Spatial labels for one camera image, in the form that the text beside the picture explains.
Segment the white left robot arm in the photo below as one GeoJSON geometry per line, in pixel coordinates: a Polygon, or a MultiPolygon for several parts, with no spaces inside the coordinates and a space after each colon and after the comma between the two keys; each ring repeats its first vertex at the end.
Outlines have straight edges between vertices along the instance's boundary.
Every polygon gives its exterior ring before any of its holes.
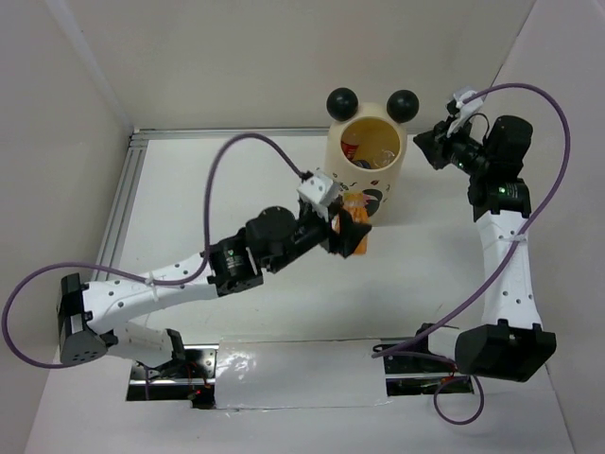
{"type": "Polygon", "coordinates": [[[145,327],[137,318],[258,287],[265,271],[276,273],[317,246],[347,257],[371,228],[354,221],[344,209],[323,218],[305,202],[298,216],[273,206],[208,252],[195,253],[134,281],[114,278],[83,283],[78,274],[68,274],[60,281],[60,364],[78,366],[109,355],[166,377],[177,376],[185,369],[187,357],[181,334],[170,328],[145,327]]]}

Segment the red label plastic bottle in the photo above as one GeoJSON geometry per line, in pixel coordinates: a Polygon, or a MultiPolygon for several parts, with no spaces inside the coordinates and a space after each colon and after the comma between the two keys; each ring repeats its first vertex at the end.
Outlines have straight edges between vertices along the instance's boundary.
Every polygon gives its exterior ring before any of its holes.
{"type": "Polygon", "coordinates": [[[356,136],[344,137],[341,139],[340,145],[343,155],[349,161],[353,161],[360,146],[360,139],[356,136]]]}

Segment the clear unlabelled plastic bottle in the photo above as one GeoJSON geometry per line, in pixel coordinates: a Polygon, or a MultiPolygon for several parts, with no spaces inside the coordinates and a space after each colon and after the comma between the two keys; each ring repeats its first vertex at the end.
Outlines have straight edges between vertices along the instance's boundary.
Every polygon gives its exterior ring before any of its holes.
{"type": "Polygon", "coordinates": [[[377,148],[368,159],[371,169],[382,169],[390,166],[397,158],[398,152],[388,148],[377,148]]]}

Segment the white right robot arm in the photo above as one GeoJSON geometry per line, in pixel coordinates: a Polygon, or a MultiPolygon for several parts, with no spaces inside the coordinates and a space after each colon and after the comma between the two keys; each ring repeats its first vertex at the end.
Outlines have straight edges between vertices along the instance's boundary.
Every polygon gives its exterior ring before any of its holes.
{"type": "Polygon", "coordinates": [[[519,174],[533,128],[524,119],[504,115],[486,138],[476,141],[468,124],[451,131],[454,121],[448,117],[414,142],[434,168],[453,165],[468,175],[467,195],[488,287],[479,326],[440,327],[414,345],[412,358],[424,371],[435,370],[448,358],[466,375],[526,382],[557,347],[533,299],[527,234],[522,230],[532,209],[519,174]]]}

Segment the blue label clear bottle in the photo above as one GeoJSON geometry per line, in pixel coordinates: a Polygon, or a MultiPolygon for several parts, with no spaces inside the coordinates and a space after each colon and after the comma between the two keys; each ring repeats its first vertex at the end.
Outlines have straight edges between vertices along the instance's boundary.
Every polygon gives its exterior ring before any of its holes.
{"type": "Polygon", "coordinates": [[[364,168],[364,169],[372,169],[372,165],[365,160],[355,160],[354,164],[358,167],[364,168]]]}

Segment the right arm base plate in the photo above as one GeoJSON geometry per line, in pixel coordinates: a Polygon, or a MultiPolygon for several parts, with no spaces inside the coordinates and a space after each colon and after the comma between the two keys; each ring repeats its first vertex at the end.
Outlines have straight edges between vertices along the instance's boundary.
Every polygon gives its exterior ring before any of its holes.
{"type": "Polygon", "coordinates": [[[460,376],[454,365],[430,359],[425,345],[417,345],[413,350],[423,356],[397,354],[380,358],[384,366],[387,396],[430,395],[440,385],[460,376]]]}

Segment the orange juice bottle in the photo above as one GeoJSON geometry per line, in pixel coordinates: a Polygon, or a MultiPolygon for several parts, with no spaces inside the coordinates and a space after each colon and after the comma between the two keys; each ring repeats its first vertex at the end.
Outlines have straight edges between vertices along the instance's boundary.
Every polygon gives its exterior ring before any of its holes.
{"type": "MultiPolygon", "coordinates": [[[[338,230],[337,214],[339,210],[348,211],[356,222],[364,222],[371,225],[362,193],[342,193],[337,197],[336,204],[337,209],[332,220],[333,229],[338,230]]],[[[366,253],[368,243],[367,236],[368,235],[364,237],[352,255],[361,255],[366,253]]]]}

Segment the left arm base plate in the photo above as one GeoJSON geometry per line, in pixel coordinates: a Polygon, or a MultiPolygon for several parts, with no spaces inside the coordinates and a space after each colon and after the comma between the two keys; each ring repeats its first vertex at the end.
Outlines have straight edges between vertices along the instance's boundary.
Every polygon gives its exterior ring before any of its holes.
{"type": "Polygon", "coordinates": [[[182,401],[192,409],[214,409],[218,349],[217,343],[186,345],[185,362],[164,372],[133,362],[126,401],[182,401]]]}

